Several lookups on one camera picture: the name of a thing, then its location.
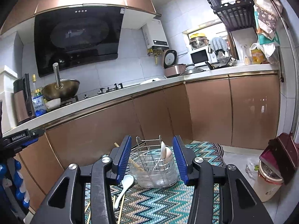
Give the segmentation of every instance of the wok lid handle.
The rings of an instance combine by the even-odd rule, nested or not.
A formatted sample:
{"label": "wok lid handle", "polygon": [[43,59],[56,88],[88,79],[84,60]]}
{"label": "wok lid handle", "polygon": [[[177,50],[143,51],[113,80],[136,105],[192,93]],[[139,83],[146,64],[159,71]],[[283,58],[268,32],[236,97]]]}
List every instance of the wok lid handle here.
{"label": "wok lid handle", "polygon": [[54,71],[54,74],[55,74],[55,80],[56,80],[56,88],[61,88],[61,83],[60,83],[60,77],[59,77],[59,66],[58,66],[58,63],[55,62],[53,64],[53,71]]}

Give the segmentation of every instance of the white bowl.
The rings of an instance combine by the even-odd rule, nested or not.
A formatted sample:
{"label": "white bowl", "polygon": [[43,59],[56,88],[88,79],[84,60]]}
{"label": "white bowl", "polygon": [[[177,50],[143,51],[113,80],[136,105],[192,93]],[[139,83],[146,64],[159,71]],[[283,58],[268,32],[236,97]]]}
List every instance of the white bowl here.
{"label": "white bowl", "polygon": [[47,109],[51,110],[51,109],[59,107],[60,104],[61,104],[61,99],[53,99],[46,103],[46,107],[47,107]]}

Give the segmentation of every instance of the towel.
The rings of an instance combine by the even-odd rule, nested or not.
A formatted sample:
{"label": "towel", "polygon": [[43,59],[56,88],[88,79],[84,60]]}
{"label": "towel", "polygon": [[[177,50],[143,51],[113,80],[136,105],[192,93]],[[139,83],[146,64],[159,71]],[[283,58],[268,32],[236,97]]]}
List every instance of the towel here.
{"label": "towel", "polygon": [[[283,6],[279,0],[273,0],[279,13],[282,12]],[[257,34],[264,35],[266,38],[273,40],[276,32],[276,21],[279,17],[271,0],[255,0],[255,6],[258,12]]]}
{"label": "towel", "polygon": [[227,52],[227,43],[223,38],[215,37],[210,40],[211,49],[215,52],[215,54],[218,54],[218,52]]}

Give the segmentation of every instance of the plastic bag on floor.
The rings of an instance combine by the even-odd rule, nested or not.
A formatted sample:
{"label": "plastic bag on floor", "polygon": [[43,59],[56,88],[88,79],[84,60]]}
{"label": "plastic bag on floor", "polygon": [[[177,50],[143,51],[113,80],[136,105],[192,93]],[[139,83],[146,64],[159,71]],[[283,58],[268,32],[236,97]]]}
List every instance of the plastic bag on floor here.
{"label": "plastic bag on floor", "polygon": [[258,177],[258,166],[259,163],[255,162],[252,158],[247,160],[245,172],[248,174],[249,178],[256,180]]}

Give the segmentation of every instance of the water heater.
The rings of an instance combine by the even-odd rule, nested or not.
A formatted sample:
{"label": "water heater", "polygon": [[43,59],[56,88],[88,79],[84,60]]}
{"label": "water heater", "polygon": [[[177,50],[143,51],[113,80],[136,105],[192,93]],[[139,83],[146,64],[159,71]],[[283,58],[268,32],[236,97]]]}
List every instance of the water heater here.
{"label": "water heater", "polygon": [[142,26],[142,31],[148,49],[169,49],[164,29],[160,20],[154,18],[149,20],[145,25]]}

